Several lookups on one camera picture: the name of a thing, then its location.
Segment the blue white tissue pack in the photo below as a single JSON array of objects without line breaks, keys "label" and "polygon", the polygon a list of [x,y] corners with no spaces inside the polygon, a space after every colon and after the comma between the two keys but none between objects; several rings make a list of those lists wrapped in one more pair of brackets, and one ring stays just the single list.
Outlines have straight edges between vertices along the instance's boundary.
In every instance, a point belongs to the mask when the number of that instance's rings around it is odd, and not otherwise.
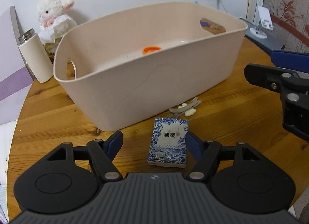
[{"label": "blue white tissue pack", "polygon": [[163,167],[186,167],[188,120],[158,117],[154,122],[148,163]]}]

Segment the white phone stand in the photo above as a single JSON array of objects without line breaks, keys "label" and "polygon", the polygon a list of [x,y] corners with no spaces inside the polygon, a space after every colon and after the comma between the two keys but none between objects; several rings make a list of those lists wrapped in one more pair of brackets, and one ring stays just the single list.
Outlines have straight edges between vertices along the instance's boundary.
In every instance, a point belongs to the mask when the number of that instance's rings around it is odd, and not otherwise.
[{"label": "white phone stand", "polygon": [[259,15],[259,24],[257,26],[250,28],[250,36],[256,39],[266,39],[267,34],[263,31],[263,29],[272,31],[273,24],[270,16],[270,12],[268,8],[263,6],[258,6],[258,15]]}]

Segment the beige hair clip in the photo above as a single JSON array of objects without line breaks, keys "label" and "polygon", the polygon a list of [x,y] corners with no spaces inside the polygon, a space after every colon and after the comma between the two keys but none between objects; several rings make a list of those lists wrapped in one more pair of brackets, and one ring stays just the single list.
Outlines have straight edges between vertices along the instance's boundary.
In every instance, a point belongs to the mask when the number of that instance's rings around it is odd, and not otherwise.
[{"label": "beige hair clip", "polygon": [[169,108],[170,114],[167,118],[180,118],[183,114],[186,117],[193,115],[196,112],[196,107],[201,104],[201,100],[198,97],[192,99],[192,101],[188,104],[183,103],[178,108]]}]

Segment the purple headboard panel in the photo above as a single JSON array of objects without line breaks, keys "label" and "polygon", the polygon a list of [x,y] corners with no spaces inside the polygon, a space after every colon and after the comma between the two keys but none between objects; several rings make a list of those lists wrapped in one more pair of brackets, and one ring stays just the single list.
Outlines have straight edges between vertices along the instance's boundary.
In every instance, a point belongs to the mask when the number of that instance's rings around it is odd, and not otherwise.
[{"label": "purple headboard panel", "polygon": [[18,119],[34,81],[19,50],[19,22],[13,6],[1,15],[1,124]]}]

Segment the beige plastic storage basket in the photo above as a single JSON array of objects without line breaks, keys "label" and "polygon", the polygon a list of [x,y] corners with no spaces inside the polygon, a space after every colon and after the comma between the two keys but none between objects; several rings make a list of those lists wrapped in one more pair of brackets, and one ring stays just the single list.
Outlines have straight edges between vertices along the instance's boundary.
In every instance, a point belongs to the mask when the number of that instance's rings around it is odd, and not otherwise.
[{"label": "beige plastic storage basket", "polygon": [[[131,8],[69,31],[53,75],[98,129],[112,132],[227,79],[246,29],[239,18],[191,2]],[[143,54],[148,46],[162,49]]]}]

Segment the gold tissue box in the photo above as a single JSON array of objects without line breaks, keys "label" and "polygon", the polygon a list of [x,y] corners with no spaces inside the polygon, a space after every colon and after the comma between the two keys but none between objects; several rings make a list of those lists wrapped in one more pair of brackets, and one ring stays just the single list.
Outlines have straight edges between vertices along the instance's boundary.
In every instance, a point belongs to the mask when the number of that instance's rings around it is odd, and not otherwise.
[{"label": "gold tissue box", "polygon": [[59,45],[59,42],[55,42],[55,43],[46,43],[44,44],[44,49],[49,57],[49,59],[51,60],[51,62],[54,62],[54,57],[55,57],[55,52],[57,50],[57,47]]}]

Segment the white thermos bottle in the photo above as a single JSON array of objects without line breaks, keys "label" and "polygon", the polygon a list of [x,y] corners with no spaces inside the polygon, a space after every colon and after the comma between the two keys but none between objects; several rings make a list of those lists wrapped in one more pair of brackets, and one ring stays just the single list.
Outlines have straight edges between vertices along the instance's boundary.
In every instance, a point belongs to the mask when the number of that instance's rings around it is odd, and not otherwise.
[{"label": "white thermos bottle", "polygon": [[53,77],[53,65],[35,30],[26,31],[18,41],[19,50],[36,79],[40,83],[50,80]]}]

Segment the white plush lamb toy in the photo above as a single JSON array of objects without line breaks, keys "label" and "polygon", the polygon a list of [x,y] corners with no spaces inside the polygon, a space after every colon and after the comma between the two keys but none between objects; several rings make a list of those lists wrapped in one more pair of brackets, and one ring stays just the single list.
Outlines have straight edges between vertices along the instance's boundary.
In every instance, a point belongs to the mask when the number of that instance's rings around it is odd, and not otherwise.
[{"label": "white plush lamb toy", "polygon": [[40,22],[38,35],[43,44],[54,44],[58,38],[77,27],[76,21],[68,14],[73,6],[73,0],[40,0],[37,5]]}]

